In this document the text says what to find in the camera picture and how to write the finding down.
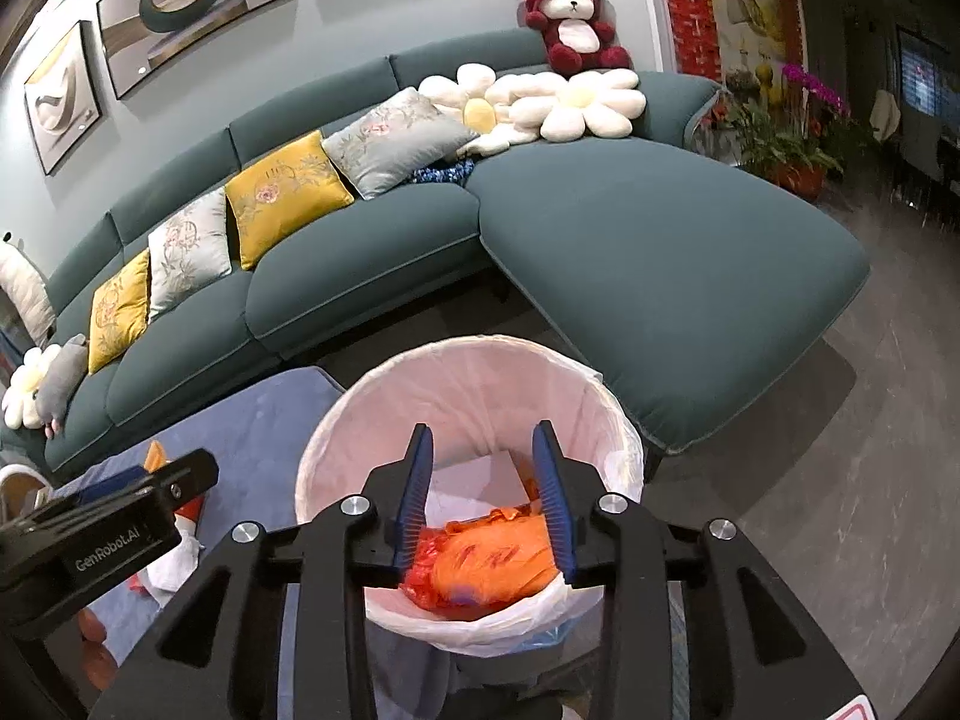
light blue wall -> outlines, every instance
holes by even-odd
[[[124,191],[166,160],[281,92],[375,55],[517,24],[521,0],[286,0],[209,37],[114,100],[99,36],[88,42],[104,119],[56,173],[44,176],[23,82],[98,0],[65,0],[46,14],[0,79],[0,230],[22,239],[47,274]],[[654,69],[651,0],[608,0],[638,69]]]

gray embroidered pillow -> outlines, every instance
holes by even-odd
[[[147,237],[150,247],[150,322],[187,295],[230,273],[227,195],[202,194]]]
[[[411,87],[335,132],[323,150],[363,199],[372,200],[478,137]]]

red teddy bear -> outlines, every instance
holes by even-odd
[[[600,20],[602,0],[526,0],[526,23],[544,33],[550,67],[561,76],[592,68],[629,68],[630,55],[611,46],[613,25]]]

sofa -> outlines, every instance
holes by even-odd
[[[161,167],[50,276],[54,340],[88,332],[94,290],[195,196],[305,132],[336,131],[466,62],[539,71],[544,45],[512,29],[381,57],[280,95]],[[685,151],[716,84],[640,73],[640,89],[648,105],[632,137],[514,146],[480,161],[465,188],[408,184],[357,199],[280,242],[253,271],[234,263],[86,377],[53,440],[5,429],[4,447],[65,482],[349,328],[498,268],[603,373],[651,448],[683,451],[783,375],[869,265],[817,209]]]

white daisy pillow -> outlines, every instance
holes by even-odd
[[[566,80],[555,73],[539,73],[520,88],[510,107],[515,127],[539,130],[553,143],[575,141],[589,129],[598,138],[626,138],[647,107],[637,88],[640,77],[632,70],[597,73],[588,70]]]
[[[421,81],[418,91],[441,113],[480,133],[479,138],[458,149],[458,157],[488,157],[519,143],[533,143],[539,137],[539,126],[516,127],[511,121],[512,103],[531,79],[534,76],[497,79],[486,65],[467,64],[457,70],[456,82],[429,76]]]

